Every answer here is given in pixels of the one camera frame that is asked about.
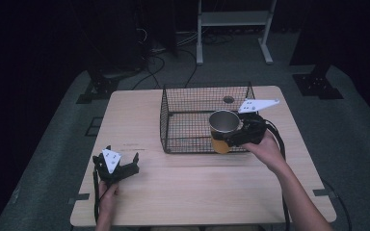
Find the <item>metal mug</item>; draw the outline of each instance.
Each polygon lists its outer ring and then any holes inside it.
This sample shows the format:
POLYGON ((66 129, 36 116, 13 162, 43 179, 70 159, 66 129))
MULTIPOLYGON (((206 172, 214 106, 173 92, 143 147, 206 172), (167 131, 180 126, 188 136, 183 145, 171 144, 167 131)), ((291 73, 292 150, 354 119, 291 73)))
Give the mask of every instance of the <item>metal mug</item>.
POLYGON ((209 117, 213 149, 221 154, 230 151, 223 134, 235 131, 240 124, 239 116, 227 110, 219 110, 209 117))

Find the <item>dark background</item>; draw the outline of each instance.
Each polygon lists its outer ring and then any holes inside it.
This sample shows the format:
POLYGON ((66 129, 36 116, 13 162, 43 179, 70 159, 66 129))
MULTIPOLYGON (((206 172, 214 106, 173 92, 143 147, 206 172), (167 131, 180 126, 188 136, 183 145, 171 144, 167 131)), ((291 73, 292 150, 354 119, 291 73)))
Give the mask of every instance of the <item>dark background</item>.
MULTIPOLYGON (((121 6, 127 8, 132 29, 143 24, 152 38, 168 47, 174 44, 173 28, 196 29, 195 0, 112 2, 121 4, 113 5, 120 10, 121 6), (134 8, 128 2, 134 2, 134 8), (172 22, 159 24, 164 18, 172 22)), ((264 0, 228 2, 224 11, 268 4, 264 0)), ((120 18, 115 30, 110 25, 105 28, 98 12, 90 7, 94 3, 0 0, 0 213, 74 78, 90 64, 142 65, 137 60, 141 48, 132 47, 137 38, 127 27, 130 24, 119 22, 125 20, 120 18), (119 42, 110 43, 110 35, 119 42), (116 52, 108 54, 106 50, 116 52), (127 64, 122 58, 129 56, 127 64)), ((215 4, 206 0, 204 8, 212 9, 215 4)), ((370 1, 278 0, 272 30, 291 33, 298 29, 303 30, 291 64, 315 64, 327 49, 331 63, 353 79, 370 105, 370 1)))

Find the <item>metal wire basket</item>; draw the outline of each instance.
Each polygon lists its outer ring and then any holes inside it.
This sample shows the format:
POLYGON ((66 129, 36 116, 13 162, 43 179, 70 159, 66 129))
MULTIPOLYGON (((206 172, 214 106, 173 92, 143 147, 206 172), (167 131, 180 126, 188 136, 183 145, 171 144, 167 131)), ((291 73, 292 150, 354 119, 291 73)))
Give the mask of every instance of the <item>metal wire basket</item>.
MULTIPOLYGON (((165 85, 160 138, 166 153, 216 153, 211 144, 209 117, 218 110, 237 112, 245 99, 254 99, 250 82, 165 85)), ((232 147, 231 152, 244 152, 232 147)))

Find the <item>gray floor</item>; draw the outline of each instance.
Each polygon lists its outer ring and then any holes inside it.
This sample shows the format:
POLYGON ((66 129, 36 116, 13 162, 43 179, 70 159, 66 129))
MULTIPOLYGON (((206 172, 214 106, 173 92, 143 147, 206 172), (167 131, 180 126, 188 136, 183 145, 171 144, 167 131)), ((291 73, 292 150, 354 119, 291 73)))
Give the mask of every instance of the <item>gray floor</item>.
MULTIPOLYGON (((204 46, 204 64, 191 82, 251 81, 255 86, 281 88, 320 176, 327 180, 345 203, 353 230, 370 230, 370 109, 359 96, 351 79, 332 67, 327 77, 344 99, 320 100, 301 96, 292 74, 307 73, 312 66, 290 66, 298 34, 270 34, 269 49, 275 60, 266 65, 256 39, 258 35, 234 37, 229 43, 204 46)), ((195 46, 181 47, 195 54, 195 46)), ((186 52, 175 58, 159 57, 164 68, 155 74, 159 85, 184 83, 191 76, 195 61, 186 52)), ((151 71, 161 66, 149 59, 151 71)), ((148 73, 123 80, 119 90, 131 90, 148 73)), ((71 227, 73 199, 95 142, 85 136, 96 116, 103 116, 107 100, 76 104, 90 82, 87 72, 76 77, 53 116, 18 187, 0 218, 0 230, 93 230, 71 227)), ((136 90, 155 89, 148 78, 136 90)), ((331 200, 338 215, 335 230, 347 230, 348 222, 337 198, 331 200)), ((282 225, 267 230, 282 230, 282 225)))

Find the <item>wooden table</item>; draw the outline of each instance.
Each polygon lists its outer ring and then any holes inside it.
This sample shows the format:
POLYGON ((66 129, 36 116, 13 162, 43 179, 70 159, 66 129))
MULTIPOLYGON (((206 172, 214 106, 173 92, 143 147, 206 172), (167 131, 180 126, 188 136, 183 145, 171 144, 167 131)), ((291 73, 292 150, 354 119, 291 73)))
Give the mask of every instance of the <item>wooden table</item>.
MULTIPOLYGON (((323 184, 278 87, 254 87, 257 99, 280 103, 260 114, 272 121, 285 142, 286 157, 306 192, 328 221, 336 213, 325 196, 315 196, 323 184)), ((159 138, 161 90, 113 93, 92 154, 107 145, 123 155, 121 164, 140 154, 140 173, 120 182, 118 226, 252 224, 284 222, 281 189, 275 175, 251 153, 166 154, 159 138)), ((70 222, 95 226, 93 162, 81 185, 70 222)))

